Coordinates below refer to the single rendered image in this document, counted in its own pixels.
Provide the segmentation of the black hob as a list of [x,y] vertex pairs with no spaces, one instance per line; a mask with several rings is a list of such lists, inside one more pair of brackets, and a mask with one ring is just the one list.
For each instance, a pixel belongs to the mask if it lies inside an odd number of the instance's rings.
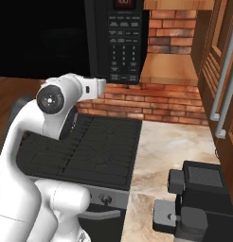
[[141,126],[137,119],[81,114],[62,141],[26,134],[17,163],[34,177],[129,190]]

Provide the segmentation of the black coffee machine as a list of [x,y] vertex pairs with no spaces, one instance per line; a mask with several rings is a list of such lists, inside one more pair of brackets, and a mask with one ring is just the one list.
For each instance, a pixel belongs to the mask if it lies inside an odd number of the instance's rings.
[[233,242],[233,207],[218,164],[183,162],[169,172],[168,191],[176,199],[154,202],[155,231],[173,242]]

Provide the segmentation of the wooden wall cupboard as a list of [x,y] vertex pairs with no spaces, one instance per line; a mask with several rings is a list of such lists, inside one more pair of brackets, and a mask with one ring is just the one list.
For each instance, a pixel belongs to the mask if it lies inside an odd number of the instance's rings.
[[214,0],[145,0],[149,10],[212,10]]

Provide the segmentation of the grey oven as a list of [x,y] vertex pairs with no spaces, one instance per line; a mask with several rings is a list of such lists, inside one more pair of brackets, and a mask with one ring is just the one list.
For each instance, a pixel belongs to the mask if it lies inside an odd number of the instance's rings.
[[[129,193],[116,189],[34,177],[42,194],[41,210],[29,242],[120,242]],[[102,194],[112,198],[109,205]],[[90,220],[79,215],[120,210],[121,216]]]

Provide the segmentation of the tall wooden cupboard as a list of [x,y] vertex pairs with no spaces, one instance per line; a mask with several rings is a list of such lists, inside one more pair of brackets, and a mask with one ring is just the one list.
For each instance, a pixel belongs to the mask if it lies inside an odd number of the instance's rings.
[[[207,122],[222,166],[226,186],[233,201],[233,96],[224,121],[223,129],[226,131],[224,139],[215,136],[219,120],[209,119],[232,29],[233,0],[214,0],[212,10],[200,10],[197,14],[191,58],[198,76],[198,89]],[[232,71],[233,50],[216,110],[220,116]]]

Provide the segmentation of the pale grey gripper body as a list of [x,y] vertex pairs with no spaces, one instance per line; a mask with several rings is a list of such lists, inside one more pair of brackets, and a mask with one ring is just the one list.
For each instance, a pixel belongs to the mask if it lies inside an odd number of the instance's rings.
[[106,80],[104,78],[97,78],[97,95],[102,95],[105,90]]

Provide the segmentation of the black microwave door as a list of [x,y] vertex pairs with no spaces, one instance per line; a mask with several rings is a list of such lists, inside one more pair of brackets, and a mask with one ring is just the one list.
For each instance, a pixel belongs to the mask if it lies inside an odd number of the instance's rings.
[[94,0],[0,0],[0,77],[91,77]]

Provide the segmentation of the grey oven knob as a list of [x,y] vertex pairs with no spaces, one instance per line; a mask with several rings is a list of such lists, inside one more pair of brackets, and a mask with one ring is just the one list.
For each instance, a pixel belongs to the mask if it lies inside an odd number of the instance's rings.
[[102,194],[100,196],[100,200],[103,202],[104,205],[109,205],[112,202],[112,198],[105,194]]

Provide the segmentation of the black microwave oven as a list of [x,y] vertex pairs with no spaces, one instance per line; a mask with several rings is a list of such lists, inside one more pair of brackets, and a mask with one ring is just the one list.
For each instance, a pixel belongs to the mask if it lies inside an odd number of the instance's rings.
[[149,15],[144,0],[94,0],[91,51],[96,67],[88,78],[137,84],[147,55]]

